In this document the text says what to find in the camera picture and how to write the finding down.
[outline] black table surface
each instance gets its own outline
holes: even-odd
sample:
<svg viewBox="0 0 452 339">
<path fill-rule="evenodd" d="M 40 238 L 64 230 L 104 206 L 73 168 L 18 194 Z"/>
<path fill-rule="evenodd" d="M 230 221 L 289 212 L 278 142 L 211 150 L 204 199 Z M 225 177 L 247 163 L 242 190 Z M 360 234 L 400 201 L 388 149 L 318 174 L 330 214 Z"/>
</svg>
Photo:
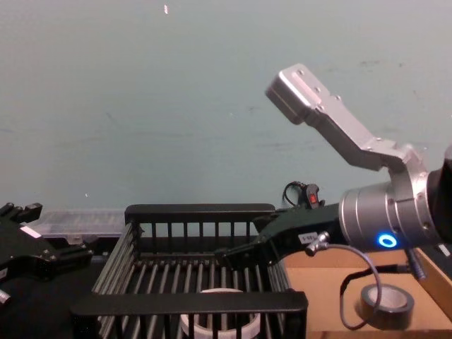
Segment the black table surface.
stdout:
<svg viewBox="0 0 452 339">
<path fill-rule="evenodd" d="M 0 307 L 0 338 L 72 338 L 69 308 L 91 291 L 103 265 L 91 263 L 46 282 L 16 278 L 1 284 L 13 300 Z"/>
</svg>

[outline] gray cable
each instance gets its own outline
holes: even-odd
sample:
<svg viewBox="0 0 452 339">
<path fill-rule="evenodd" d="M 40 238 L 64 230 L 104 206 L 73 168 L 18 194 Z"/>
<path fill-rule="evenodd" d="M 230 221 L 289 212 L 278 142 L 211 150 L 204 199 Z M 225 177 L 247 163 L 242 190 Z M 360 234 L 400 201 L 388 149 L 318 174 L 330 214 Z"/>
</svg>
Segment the gray cable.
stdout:
<svg viewBox="0 0 452 339">
<path fill-rule="evenodd" d="M 321 244 L 321 249 L 344 249 L 346 251 L 351 251 L 355 254 L 357 254 L 358 256 L 360 256 L 361 258 L 363 258 L 367 265 L 369 265 L 369 268 L 371 269 L 372 273 L 374 274 L 375 277 L 375 282 L 376 282 L 376 301 L 375 301 L 375 305 L 374 305 L 374 309 L 372 312 L 372 315 L 363 320 L 361 323 L 358 323 L 357 325 L 350 325 L 346 320 L 345 320 L 345 315 L 344 315 L 344 295 L 340 296 L 340 320 L 342 321 L 342 324 L 348 328 L 351 331 L 355 331 L 355 330 L 359 330 L 360 328 L 366 326 L 371 320 L 372 318 L 375 316 L 376 312 L 378 311 L 379 307 L 380 307 L 380 302 L 381 302 L 381 280 L 380 280 L 380 275 L 378 273 L 378 271 L 375 268 L 375 265 L 371 262 L 370 258 L 362 253 L 359 249 L 356 249 L 354 247 L 348 246 L 348 245 L 339 245 L 339 244 L 327 244 L 327 243 L 322 243 Z"/>
</svg>

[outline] red switch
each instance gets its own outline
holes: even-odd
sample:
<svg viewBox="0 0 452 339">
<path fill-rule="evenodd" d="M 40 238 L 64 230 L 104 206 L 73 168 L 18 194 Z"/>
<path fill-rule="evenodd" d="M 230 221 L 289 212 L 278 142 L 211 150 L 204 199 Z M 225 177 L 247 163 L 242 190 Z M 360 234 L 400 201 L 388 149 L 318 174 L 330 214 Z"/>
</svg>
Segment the red switch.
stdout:
<svg viewBox="0 0 452 339">
<path fill-rule="evenodd" d="M 317 197 L 315 194 L 309 194 L 309 201 L 311 203 L 317 203 Z"/>
</svg>

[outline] roll of tape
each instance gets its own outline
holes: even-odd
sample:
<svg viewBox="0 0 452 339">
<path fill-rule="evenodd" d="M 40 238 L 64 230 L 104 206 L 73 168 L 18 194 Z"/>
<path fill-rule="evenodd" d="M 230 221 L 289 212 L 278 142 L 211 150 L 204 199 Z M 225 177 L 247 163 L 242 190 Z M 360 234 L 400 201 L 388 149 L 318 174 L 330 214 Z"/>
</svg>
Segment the roll of tape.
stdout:
<svg viewBox="0 0 452 339">
<path fill-rule="evenodd" d="M 231 292 L 238 293 L 242 292 L 241 290 L 235 290 L 233 288 L 212 288 L 210 290 L 201 291 L 201 293 L 214 293 L 214 292 Z M 181 327 L 183 332 L 188 335 L 189 334 L 189 316 L 186 314 L 181 315 Z M 261 315 L 256 314 L 254 319 L 248 323 L 247 325 L 242 327 L 242 338 L 243 339 L 252 339 L 259 334 L 261 329 Z M 202 327 L 195 323 L 195 339 L 212 339 L 213 331 L 209 330 L 205 327 Z M 235 339 L 237 337 L 237 330 L 226 330 L 226 331 L 218 331 L 218 339 Z"/>
<path fill-rule="evenodd" d="M 376 285 L 368 285 L 361 291 L 359 315 L 368 319 L 376 300 Z M 370 325 L 381 330 L 403 330 L 411 322 L 415 301 L 410 293 L 397 286 L 382 285 L 381 303 Z"/>
</svg>

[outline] teal wall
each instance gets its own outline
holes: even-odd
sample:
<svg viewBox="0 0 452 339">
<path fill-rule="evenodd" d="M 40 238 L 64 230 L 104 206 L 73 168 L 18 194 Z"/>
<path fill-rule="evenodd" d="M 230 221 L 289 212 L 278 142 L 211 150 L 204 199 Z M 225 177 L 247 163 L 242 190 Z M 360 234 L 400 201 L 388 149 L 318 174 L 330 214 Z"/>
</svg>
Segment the teal wall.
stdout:
<svg viewBox="0 0 452 339">
<path fill-rule="evenodd" d="M 451 17 L 447 0 L 1 1 L 1 201 L 279 206 L 292 180 L 334 202 L 387 179 L 266 99 L 298 62 L 372 132 L 438 167 Z"/>
</svg>

